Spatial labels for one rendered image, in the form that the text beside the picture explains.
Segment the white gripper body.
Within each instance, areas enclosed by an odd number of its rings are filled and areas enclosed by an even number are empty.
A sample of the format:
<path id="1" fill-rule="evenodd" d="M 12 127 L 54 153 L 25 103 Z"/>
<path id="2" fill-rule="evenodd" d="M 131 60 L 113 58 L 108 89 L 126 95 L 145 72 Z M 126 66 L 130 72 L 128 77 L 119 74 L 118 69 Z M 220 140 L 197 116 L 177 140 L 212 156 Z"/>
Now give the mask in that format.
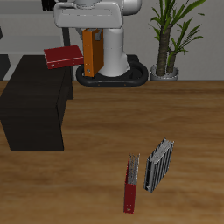
<path id="1" fill-rule="evenodd" d="M 121 28 L 123 15 L 118 3 L 98 2 L 90 9 L 80 9 L 76 3 L 56 3 L 54 22 L 69 28 Z"/>

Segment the orange book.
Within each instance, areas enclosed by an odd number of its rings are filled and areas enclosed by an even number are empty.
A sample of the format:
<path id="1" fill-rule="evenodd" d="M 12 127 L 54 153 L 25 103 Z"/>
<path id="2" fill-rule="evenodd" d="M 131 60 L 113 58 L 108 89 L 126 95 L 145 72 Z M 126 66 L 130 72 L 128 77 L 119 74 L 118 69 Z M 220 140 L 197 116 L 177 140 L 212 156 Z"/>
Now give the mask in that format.
<path id="1" fill-rule="evenodd" d="M 104 66 L 103 30 L 101 40 L 95 40 L 96 28 L 87 28 L 82 32 L 84 73 L 94 77 Z"/>

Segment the red book with white edge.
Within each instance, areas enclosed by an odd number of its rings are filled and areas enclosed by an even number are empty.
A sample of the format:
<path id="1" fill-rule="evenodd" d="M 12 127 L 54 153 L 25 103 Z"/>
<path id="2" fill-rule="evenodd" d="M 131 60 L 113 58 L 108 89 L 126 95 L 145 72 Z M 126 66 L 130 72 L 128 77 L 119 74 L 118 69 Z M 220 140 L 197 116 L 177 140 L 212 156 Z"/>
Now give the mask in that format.
<path id="1" fill-rule="evenodd" d="M 77 45 L 45 49 L 44 53 L 48 69 L 71 67 L 84 63 L 84 57 Z"/>

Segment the grey striped book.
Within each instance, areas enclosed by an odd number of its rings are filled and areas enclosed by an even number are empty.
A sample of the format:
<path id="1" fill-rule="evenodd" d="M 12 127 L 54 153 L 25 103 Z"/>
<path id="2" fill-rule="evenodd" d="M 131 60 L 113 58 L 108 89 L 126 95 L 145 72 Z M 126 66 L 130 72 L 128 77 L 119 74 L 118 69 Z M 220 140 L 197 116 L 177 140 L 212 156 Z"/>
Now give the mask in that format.
<path id="1" fill-rule="evenodd" d="M 174 142 L 164 138 L 149 155 L 143 188 L 152 193 L 169 170 Z"/>

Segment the red book with grey pages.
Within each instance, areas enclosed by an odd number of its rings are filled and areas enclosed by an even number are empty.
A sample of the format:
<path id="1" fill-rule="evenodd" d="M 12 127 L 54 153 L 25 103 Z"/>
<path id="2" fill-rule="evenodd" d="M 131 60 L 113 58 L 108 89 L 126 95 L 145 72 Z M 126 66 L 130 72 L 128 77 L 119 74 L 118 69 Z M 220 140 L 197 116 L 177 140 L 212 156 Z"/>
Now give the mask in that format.
<path id="1" fill-rule="evenodd" d="M 129 154 L 127 170 L 124 182 L 123 211 L 133 214 L 136 201 L 137 175 L 140 155 Z"/>

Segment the green pot plant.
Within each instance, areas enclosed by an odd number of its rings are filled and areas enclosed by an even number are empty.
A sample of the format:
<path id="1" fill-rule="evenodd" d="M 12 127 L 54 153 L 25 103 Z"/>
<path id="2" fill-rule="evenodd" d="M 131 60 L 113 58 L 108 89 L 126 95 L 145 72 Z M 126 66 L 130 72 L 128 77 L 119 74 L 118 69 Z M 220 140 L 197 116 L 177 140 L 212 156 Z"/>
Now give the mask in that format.
<path id="1" fill-rule="evenodd" d="M 187 53 L 185 47 L 188 44 L 202 39 L 202 36 L 197 36 L 200 24 L 186 33 L 192 19 L 190 18 L 183 24 L 179 24 L 179 20 L 205 1 L 195 0 L 189 3 L 189 0 L 186 0 L 186 3 L 176 9 L 174 8 L 176 0 L 159 0 L 160 12 L 153 8 L 157 15 L 150 20 L 149 25 L 151 26 L 152 21 L 158 25 L 158 28 L 154 27 L 154 31 L 157 34 L 155 39 L 159 42 L 159 48 L 157 64 L 150 68 L 152 81 L 176 81 L 178 79 L 179 70 L 174 66 L 177 55 Z"/>

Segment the dark brown desk caddy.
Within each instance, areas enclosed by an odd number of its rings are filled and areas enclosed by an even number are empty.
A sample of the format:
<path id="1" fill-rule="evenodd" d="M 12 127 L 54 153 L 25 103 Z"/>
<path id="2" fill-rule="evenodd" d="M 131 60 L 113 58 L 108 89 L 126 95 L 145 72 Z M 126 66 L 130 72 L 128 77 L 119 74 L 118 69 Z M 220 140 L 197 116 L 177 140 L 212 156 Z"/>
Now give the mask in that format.
<path id="1" fill-rule="evenodd" d="M 70 69 L 48 69 L 41 55 L 25 55 L 0 95 L 0 122 L 12 151 L 63 151 Z"/>

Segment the black post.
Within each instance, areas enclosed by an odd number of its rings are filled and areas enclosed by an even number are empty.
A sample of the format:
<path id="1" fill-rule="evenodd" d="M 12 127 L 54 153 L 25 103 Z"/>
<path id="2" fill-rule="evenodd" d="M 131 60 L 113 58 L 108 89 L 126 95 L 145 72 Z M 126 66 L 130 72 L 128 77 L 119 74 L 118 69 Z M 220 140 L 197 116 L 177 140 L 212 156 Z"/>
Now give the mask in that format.
<path id="1" fill-rule="evenodd" d="M 71 42 L 70 42 L 70 33 L 68 28 L 66 27 L 62 28 L 62 36 L 63 36 L 64 46 L 70 46 Z"/>

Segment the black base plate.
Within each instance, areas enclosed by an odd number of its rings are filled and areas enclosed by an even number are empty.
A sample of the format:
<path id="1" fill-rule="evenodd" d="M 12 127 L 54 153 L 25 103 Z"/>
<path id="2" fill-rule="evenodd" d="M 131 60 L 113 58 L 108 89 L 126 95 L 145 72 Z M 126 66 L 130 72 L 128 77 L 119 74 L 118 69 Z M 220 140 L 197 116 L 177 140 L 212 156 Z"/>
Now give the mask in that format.
<path id="1" fill-rule="evenodd" d="M 148 69 L 139 62 L 135 54 L 127 55 L 130 70 L 117 77 L 107 77 L 97 73 L 94 77 L 84 75 L 84 65 L 76 70 L 76 80 L 86 87 L 138 87 L 142 86 L 149 78 Z"/>

